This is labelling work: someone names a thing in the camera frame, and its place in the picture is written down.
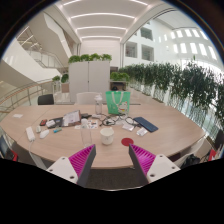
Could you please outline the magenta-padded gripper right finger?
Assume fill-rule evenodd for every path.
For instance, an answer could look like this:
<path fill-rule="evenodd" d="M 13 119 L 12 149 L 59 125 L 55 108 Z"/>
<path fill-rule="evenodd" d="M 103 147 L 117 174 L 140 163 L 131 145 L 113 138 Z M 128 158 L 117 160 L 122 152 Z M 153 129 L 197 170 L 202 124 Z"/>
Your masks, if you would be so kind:
<path fill-rule="evenodd" d="M 164 154 L 154 155 L 134 144 L 129 145 L 129 155 L 141 185 L 147 185 L 180 170 Z"/>

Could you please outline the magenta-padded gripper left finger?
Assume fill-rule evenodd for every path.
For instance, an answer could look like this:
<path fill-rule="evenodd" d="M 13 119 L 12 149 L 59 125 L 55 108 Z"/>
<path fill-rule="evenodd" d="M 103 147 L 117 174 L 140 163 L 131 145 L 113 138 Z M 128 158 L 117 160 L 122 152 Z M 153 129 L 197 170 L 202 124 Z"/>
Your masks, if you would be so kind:
<path fill-rule="evenodd" d="M 60 157 L 47 171 L 85 187 L 95 156 L 96 146 L 90 145 L 70 157 Z"/>

